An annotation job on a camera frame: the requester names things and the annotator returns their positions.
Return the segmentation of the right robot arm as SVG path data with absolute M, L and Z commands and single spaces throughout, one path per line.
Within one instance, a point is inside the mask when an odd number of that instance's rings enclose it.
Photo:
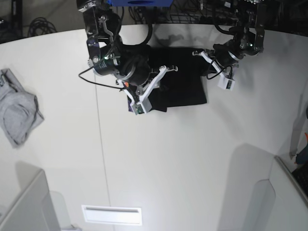
M 103 0 L 78 0 L 77 9 L 83 14 L 87 33 L 89 66 L 98 75 L 114 75 L 133 86 L 148 81 L 151 68 L 148 42 L 153 25 L 146 19 L 148 34 L 143 42 L 126 45 L 120 36 L 124 16 L 118 15 Z

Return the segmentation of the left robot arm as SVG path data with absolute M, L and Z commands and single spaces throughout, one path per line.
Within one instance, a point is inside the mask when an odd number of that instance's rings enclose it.
M 213 45 L 213 57 L 222 66 L 231 66 L 245 55 L 255 56 L 263 52 L 267 5 L 263 0 L 238 0 L 235 5 L 236 26 L 222 29 L 216 17 L 218 1 L 212 4 L 212 19 L 215 28 L 222 34 L 233 36 L 224 44 Z

